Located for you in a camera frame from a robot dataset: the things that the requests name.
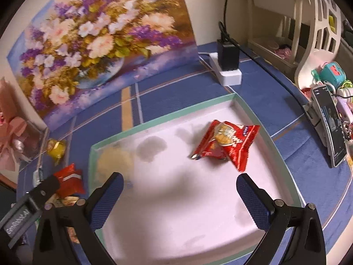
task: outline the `blue tablecloth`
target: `blue tablecloth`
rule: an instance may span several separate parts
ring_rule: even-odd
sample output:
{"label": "blue tablecloth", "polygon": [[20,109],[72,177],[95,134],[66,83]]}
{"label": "blue tablecloth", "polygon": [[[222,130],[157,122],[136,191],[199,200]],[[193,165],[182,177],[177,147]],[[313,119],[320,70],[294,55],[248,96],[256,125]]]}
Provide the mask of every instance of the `blue tablecloth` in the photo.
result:
{"label": "blue tablecloth", "polygon": [[[199,51],[216,51],[216,44],[200,46]],[[208,63],[207,56],[202,58]],[[257,57],[257,60],[305,104],[306,99],[301,92],[282,73],[262,58]],[[19,173],[17,198],[33,188],[32,174],[40,165],[43,166],[46,178],[64,165],[75,163],[77,168],[84,171],[83,180],[88,192],[88,160],[93,144],[121,132],[126,124],[136,126],[193,104],[237,92],[273,138],[302,198],[306,203],[316,204],[328,253],[353,215],[352,173],[347,162],[344,161],[337,168],[330,168],[327,149],[294,98],[245,55],[240,55],[242,83],[239,86],[221,86],[204,61],[175,68],[133,84],[79,113],[50,133],[52,138],[67,140],[65,160],[54,167],[51,158],[43,154],[40,162],[35,159],[28,164]],[[33,244],[34,226],[28,230],[27,235]],[[287,232],[273,262],[278,264],[289,236],[290,232]],[[244,264],[247,257],[229,264]]]}

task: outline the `gold candy wrapper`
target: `gold candy wrapper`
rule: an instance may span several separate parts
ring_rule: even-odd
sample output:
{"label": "gold candy wrapper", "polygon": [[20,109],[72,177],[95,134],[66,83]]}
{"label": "gold candy wrapper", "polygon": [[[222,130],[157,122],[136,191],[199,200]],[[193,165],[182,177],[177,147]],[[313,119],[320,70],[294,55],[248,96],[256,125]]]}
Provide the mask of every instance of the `gold candy wrapper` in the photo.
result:
{"label": "gold candy wrapper", "polygon": [[66,142],[64,140],[57,141],[50,139],[47,145],[47,154],[54,160],[55,165],[58,165],[60,160],[65,155]]}
{"label": "gold candy wrapper", "polygon": [[[72,206],[79,200],[79,197],[76,196],[67,196],[65,198],[60,198],[57,193],[54,193],[52,197],[46,203],[52,203],[55,207],[65,207],[65,206]],[[73,227],[67,227],[68,235],[70,236],[70,240],[73,243],[80,244],[78,241],[75,229]]]}

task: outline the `blue gripper pad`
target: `blue gripper pad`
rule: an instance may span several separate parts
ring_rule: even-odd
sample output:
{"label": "blue gripper pad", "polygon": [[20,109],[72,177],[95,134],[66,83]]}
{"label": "blue gripper pad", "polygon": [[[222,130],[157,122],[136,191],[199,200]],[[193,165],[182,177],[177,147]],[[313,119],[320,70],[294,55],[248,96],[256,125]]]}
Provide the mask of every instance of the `blue gripper pad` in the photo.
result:
{"label": "blue gripper pad", "polygon": [[91,228],[93,230],[103,227],[110,212],[124,189],[124,178],[120,173],[113,173],[105,184],[98,190],[104,190],[102,197],[97,201],[91,211]]}
{"label": "blue gripper pad", "polygon": [[267,231],[274,213],[272,198],[257,187],[246,173],[237,178],[237,191],[259,229]]}

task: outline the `canvas print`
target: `canvas print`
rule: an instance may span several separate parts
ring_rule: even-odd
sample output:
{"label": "canvas print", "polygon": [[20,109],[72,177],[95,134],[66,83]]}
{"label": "canvas print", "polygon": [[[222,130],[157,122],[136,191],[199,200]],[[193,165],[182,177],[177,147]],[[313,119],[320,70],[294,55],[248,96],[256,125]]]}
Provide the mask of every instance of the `canvas print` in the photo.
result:
{"label": "canvas print", "polygon": [[8,54],[51,130],[126,86],[196,59],[184,0],[50,0]]}

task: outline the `teal toy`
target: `teal toy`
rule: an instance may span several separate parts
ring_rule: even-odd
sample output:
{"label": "teal toy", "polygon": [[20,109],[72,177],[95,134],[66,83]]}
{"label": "teal toy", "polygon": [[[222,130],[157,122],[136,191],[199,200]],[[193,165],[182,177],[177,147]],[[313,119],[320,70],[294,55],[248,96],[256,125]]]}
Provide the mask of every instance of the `teal toy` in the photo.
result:
{"label": "teal toy", "polygon": [[345,81],[345,72],[336,62],[326,63],[322,68],[320,74],[322,82],[327,81],[338,89]]}

